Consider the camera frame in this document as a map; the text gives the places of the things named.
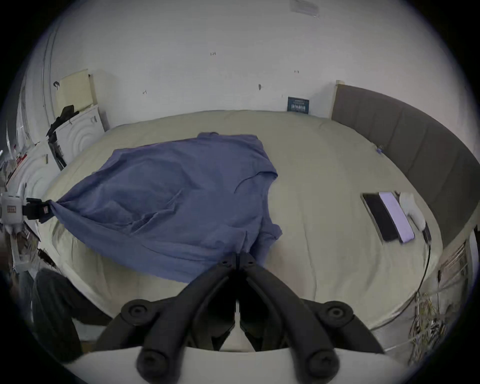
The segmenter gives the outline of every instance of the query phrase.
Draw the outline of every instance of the beige bed sheet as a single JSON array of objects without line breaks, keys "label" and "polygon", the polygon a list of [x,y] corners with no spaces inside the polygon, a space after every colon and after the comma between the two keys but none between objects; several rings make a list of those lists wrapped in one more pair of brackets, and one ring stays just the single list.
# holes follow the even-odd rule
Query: beige bed sheet
[{"label": "beige bed sheet", "polygon": [[[412,224],[412,242],[382,243],[360,199],[362,192],[415,194],[432,232],[429,273],[435,269],[442,253],[440,230],[402,172],[354,130],[291,112],[208,111],[117,127],[69,164],[44,199],[59,199],[98,170],[114,149],[186,139],[199,132],[252,133],[264,144],[278,171],[268,195],[270,216],[283,231],[266,268],[300,297],[344,301],[373,327],[417,289],[427,259],[422,235]],[[110,316],[129,300],[159,300],[185,286],[100,256],[56,218],[40,225],[39,231],[42,247],[61,271]]]}]

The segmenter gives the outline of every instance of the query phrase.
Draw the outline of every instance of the smartphone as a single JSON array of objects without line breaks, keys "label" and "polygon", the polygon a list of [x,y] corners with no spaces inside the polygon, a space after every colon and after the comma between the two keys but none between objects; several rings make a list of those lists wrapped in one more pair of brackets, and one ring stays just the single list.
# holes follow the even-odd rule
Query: smartphone
[{"label": "smartphone", "polygon": [[373,219],[380,238],[385,242],[398,239],[395,224],[385,208],[380,195],[378,193],[362,193],[361,198]]}]

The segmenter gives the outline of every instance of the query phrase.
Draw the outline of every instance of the upholstered headboard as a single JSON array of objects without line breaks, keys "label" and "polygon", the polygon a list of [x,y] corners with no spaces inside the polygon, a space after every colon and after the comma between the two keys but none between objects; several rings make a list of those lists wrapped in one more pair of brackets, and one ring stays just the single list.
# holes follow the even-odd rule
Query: upholstered headboard
[{"label": "upholstered headboard", "polygon": [[480,164],[469,149],[422,111],[367,89],[337,85],[332,120],[382,146],[432,210],[446,247],[480,200]]}]

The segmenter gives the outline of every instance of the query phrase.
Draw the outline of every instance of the screw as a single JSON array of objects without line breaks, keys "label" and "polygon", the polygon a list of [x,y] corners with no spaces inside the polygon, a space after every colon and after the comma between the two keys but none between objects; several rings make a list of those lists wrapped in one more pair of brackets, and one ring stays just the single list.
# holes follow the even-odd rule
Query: screw
[{"label": "screw", "polygon": [[327,315],[330,316],[330,317],[334,317],[336,319],[339,319],[340,317],[342,317],[345,313],[343,312],[343,309],[341,308],[338,308],[338,307],[333,307],[333,308],[330,308],[327,312]]},{"label": "screw", "polygon": [[128,313],[132,317],[142,317],[147,313],[147,308],[143,305],[134,305],[128,310]]},{"label": "screw", "polygon": [[152,382],[168,372],[168,360],[155,350],[142,350],[138,355],[137,370],[145,380]]},{"label": "screw", "polygon": [[338,371],[338,359],[333,351],[319,351],[308,360],[308,371],[315,377],[330,377]]}]

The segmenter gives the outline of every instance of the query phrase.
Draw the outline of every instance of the blue cloth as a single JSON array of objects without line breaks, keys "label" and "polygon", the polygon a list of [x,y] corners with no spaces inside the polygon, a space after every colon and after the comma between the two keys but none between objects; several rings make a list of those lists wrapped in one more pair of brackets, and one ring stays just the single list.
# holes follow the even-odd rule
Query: blue cloth
[{"label": "blue cloth", "polygon": [[81,242],[139,272],[190,282],[230,252],[265,261],[281,235],[268,213],[277,173],[253,135],[115,150],[53,214]]}]

